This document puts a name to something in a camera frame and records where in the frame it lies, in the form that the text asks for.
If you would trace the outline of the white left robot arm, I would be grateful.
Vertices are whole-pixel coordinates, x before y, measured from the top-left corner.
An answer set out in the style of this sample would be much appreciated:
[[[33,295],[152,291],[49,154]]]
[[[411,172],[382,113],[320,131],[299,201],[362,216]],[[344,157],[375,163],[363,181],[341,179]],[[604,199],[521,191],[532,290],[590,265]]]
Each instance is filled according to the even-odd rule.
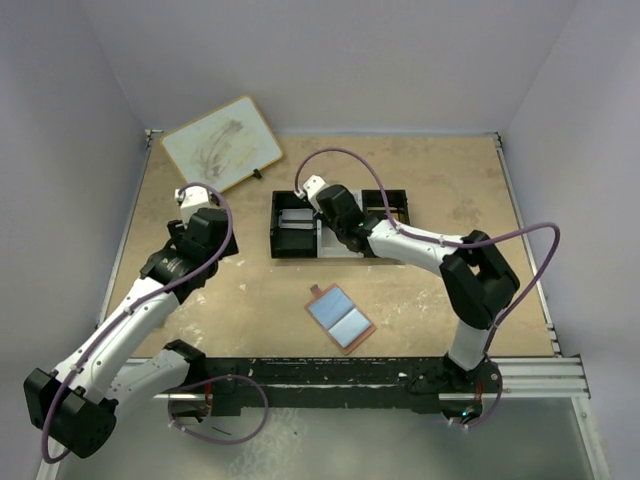
[[[112,383],[150,332],[203,287],[220,259],[238,252],[229,209],[200,207],[167,225],[169,239],[152,253],[123,301],[93,334],[51,371],[23,383],[30,421],[41,432],[45,462],[100,449],[123,412]]]

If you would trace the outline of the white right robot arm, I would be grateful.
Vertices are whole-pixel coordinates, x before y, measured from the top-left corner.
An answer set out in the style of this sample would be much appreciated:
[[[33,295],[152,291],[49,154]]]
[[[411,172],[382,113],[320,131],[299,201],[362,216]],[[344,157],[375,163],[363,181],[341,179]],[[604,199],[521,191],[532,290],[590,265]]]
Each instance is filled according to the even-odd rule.
[[[387,218],[366,214],[344,186],[312,178],[302,187],[307,201],[349,251],[365,257],[398,261],[438,275],[445,286],[458,326],[447,352],[446,383],[467,391],[480,379],[490,332],[506,310],[520,282],[496,246],[473,248],[488,236],[478,230],[466,237],[439,236]]]

